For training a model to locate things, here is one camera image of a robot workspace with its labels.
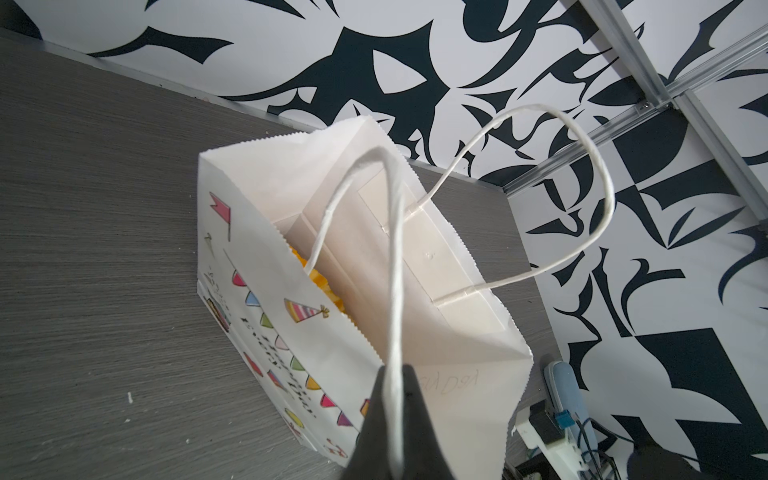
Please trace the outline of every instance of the abstract black and white pattern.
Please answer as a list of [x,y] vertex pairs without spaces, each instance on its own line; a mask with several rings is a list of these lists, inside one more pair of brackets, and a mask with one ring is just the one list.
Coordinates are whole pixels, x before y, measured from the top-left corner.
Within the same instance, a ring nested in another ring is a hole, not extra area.
[[[575,0],[17,2],[30,35],[315,127],[370,114],[405,155],[439,166],[505,108],[550,104],[591,131],[642,98]],[[768,23],[765,0],[618,3],[665,82]],[[699,92],[766,184],[767,78],[762,57]],[[503,185],[573,141],[550,115],[523,114],[459,170]],[[612,225],[537,277],[590,412],[638,441],[767,477],[768,240],[676,111],[601,150]],[[583,241],[601,199],[587,158],[513,198],[531,262]]]
[[[590,413],[622,435],[765,477],[768,238],[677,111],[601,152],[617,191],[611,225],[567,266],[536,277]],[[583,160],[513,197],[530,261],[582,242],[602,198]],[[610,453],[630,451],[617,442]]]

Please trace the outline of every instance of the white paper bag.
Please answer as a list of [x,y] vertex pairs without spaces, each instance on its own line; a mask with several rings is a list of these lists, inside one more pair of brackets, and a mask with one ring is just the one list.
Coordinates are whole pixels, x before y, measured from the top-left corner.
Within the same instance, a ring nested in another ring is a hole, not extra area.
[[[326,203],[350,164],[396,146],[371,118],[312,134],[200,154],[198,293],[307,447],[341,465],[354,451],[386,352],[386,180],[367,168],[336,208],[316,269],[341,313],[290,251],[308,258]],[[425,194],[403,159],[404,195]],[[429,203],[403,231],[403,361],[414,366],[445,460],[457,479],[498,479],[508,421],[531,350],[489,291],[433,300],[484,280],[452,226]]]

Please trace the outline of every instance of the gray wooden table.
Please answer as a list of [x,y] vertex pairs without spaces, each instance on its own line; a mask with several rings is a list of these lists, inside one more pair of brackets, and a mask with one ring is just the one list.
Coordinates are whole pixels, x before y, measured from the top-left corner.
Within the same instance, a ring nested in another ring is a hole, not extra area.
[[[0,477],[338,477],[195,294],[198,152],[288,131],[0,38]],[[498,188],[435,202],[486,279],[528,269]],[[537,360],[530,405],[558,349],[534,280],[495,292]]]

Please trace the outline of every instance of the orange object inside bag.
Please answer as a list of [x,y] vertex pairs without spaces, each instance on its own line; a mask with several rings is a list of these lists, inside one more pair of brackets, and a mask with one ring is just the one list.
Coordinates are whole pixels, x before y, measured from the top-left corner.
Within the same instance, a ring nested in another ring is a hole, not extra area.
[[[304,260],[301,257],[301,255],[299,255],[299,252],[297,252],[295,248],[291,247],[290,251],[292,251],[293,254],[296,255],[296,258],[299,259],[299,261],[301,262],[301,266],[305,266],[306,265],[306,260]],[[331,290],[331,287],[328,284],[328,279],[327,278],[325,278],[323,275],[321,275],[320,272],[318,272],[317,270],[312,269],[312,273],[310,273],[310,280],[312,280],[313,283],[315,285],[317,285],[328,296],[330,301],[332,301],[333,304],[336,305],[336,308],[338,308],[341,313],[344,313],[346,315],[346,310],[344,309],[344,301],[341,300],[339,298],[339,296],[336,295]]]

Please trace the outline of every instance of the gift bag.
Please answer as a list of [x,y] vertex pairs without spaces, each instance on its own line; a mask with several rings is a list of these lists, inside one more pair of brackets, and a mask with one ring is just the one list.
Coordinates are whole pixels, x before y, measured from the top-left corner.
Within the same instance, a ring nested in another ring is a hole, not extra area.
[[[326,204],[349,166],[374,147],[402,165],[406,205],[425,194],[367,117],[311,134],[248,141],[200,154],[197,292],[309,449],[346,465],[387,350],[389,231],[381,166],[355,177],[315,268],[346,313],[304,272]],[[533,365],[509,312],[431,202],[403,231],[402,357],[414,366],[454,476],[498,479],[508,422]]]

